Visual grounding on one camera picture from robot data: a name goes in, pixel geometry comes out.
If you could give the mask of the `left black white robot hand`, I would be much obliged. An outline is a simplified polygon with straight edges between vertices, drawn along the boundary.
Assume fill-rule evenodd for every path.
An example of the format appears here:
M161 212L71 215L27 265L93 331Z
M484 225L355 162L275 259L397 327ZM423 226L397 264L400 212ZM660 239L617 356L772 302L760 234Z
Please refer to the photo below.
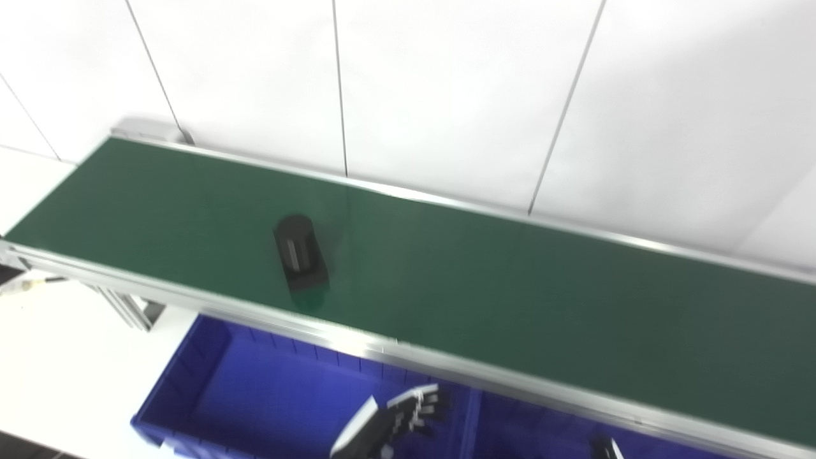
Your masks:
M391 458L394 442L406 435L436 435L432 422L445 421L451 392L440 384L421 384L384 405L370 396L330 448L330 458Z

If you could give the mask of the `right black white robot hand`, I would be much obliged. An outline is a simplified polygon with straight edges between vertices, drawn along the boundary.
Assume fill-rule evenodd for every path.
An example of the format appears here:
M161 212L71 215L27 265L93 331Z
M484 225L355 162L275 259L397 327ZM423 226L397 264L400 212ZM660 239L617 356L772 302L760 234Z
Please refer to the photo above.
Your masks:
M607 435L597 435L590 439L590 457L592 459L623 459L617 442Z

